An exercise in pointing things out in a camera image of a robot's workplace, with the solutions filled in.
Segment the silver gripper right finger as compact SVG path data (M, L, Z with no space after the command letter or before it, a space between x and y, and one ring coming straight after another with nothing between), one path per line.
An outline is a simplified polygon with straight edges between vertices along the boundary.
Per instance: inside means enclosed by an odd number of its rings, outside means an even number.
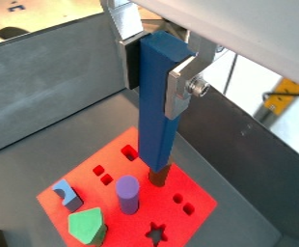
M170 120L174 120L187 109L191 96L202 97L210 88L202 72L214 61L216 44L191 32L188 49L194 55L168 72L166 117Z

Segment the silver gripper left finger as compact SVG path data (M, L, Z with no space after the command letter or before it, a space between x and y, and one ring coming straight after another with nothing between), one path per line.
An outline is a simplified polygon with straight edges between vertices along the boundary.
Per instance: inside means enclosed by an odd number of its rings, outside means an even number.
M125 87L132 90L139 86L140 39L147 36L138 6L131 0L99 1L115 34Z

